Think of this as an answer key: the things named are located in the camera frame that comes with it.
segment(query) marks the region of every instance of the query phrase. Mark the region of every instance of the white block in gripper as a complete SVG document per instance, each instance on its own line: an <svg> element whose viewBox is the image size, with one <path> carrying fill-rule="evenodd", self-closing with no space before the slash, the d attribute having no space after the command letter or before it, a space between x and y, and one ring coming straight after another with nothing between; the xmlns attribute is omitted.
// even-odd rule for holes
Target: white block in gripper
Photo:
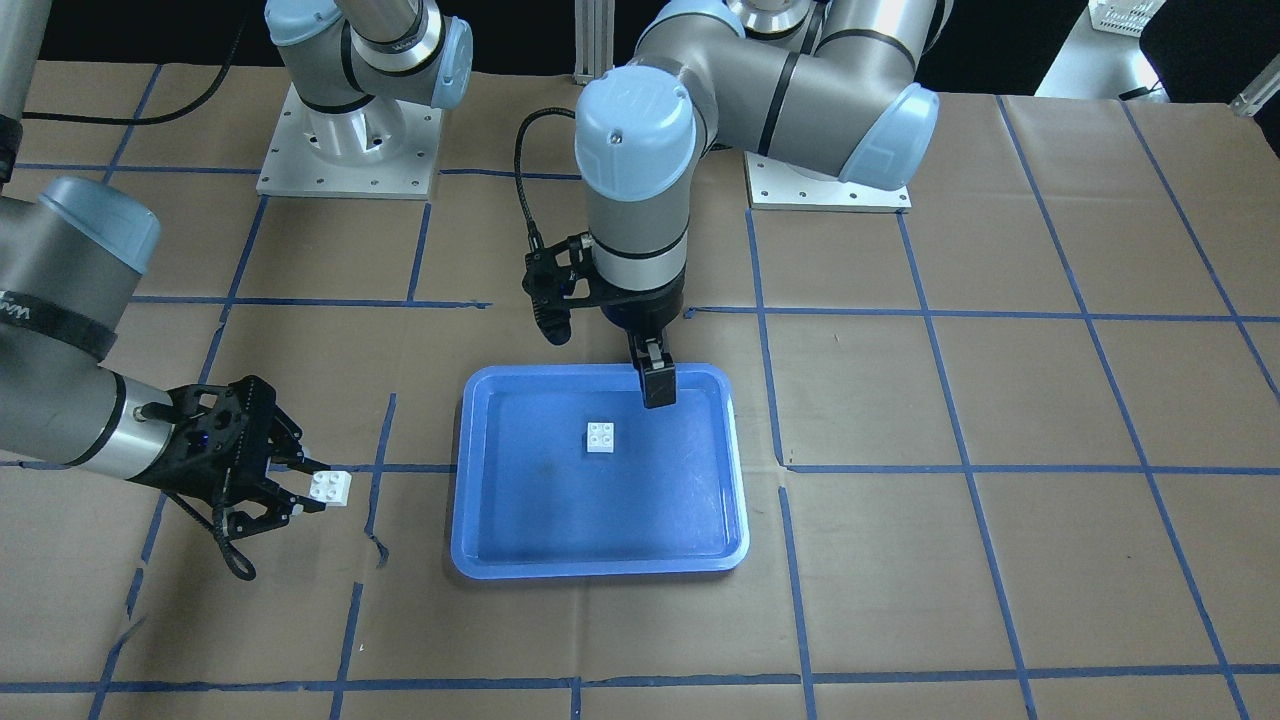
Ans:
<svg viewBox="0 0 1280 720"><path fill-rule="evenodd" d="M311 500L319 500L334 507L347 506L351 492L351 473L346 470L320 470L311 475Z"/></svg>
<svg viewBox="0 0 1280 720"><path fill-rule="evenodd" d="M613 423L586 424L586 451L613 452Z"/></svg>

